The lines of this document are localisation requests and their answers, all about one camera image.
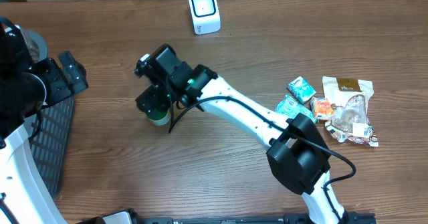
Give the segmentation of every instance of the paper label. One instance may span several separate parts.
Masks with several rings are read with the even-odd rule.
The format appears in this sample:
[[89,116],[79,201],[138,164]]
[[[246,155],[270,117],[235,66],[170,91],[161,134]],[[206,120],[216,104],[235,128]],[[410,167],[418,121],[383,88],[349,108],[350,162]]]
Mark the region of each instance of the paper label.
[[301,76],[297,77],[295,80],[293,80],[293,82],[291,82],[290,84],[299,87],[302,86],[303,84],[303,78]]
[[361,92],[358,80],[337,78],[336,79],[339,90],[342,92]]
[[352,123],[352,135],[357,137],[368,138],[370,132],[368,130],[368,124]]
[[297,103],[296,102],[294,102],[293,100],[291,100],[291,99],[287,99],[286,100],[286,102],[287,102],[287,104],[289,105],[289,106],[295,106]]

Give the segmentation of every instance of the black grille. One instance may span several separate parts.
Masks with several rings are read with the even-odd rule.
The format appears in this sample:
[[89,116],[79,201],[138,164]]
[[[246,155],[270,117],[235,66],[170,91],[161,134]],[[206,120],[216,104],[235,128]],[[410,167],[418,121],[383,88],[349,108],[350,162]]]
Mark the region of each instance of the black grille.
[[[74,99],[68,98],[42,110],[43,128],[29,142],[35,165],[53,199],[60,192],[74,106]],[[38,124],[35,115],[25,119],[24,125],[29,135],[35,131]]]

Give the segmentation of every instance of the brown label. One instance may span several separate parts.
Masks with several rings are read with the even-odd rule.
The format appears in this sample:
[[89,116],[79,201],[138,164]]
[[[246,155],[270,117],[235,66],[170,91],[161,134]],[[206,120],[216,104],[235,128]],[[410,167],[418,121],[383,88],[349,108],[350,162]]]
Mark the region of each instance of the brown label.
[[340,91],[343,92],[361,92],[358,80],[337,78],[337,84]]

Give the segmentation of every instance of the orange package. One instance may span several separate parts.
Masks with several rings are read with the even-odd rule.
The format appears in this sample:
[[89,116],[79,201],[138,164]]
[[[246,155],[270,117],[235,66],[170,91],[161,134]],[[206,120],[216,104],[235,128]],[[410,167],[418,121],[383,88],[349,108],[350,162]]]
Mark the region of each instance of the orange package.
[[310,106],[316,119],[329,120],[334,114],[332,106],[326,98],[312,97],[310,100]]

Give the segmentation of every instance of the snack bag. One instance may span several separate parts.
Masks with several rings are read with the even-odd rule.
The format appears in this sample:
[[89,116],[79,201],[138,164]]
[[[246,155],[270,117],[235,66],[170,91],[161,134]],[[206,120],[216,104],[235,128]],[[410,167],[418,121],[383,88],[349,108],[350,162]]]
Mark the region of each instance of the snack bag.
[[299,104],[293,99],[293,97],[286,95],[285,99],[282,100],[275,108],[275,112],[285,114],[290,118],[295,118],[299,113],[302,113],[309,117],[313,123],[316,123],[316,119],[312,112],[307,107]]
[[333,116],[333,109],[327,98],[312,97],[310,107],[317,120],[329,120]]
[[288,89],[302,104],[310,100],[316,93],[315,89],[301,76],[289,83]]
[[379,146],[367,118],[368,99],[374,94],[373,84],[366,80],[322,77],[324,95],[334,111],[325,123],[339,142],[346,139],[368,146]]

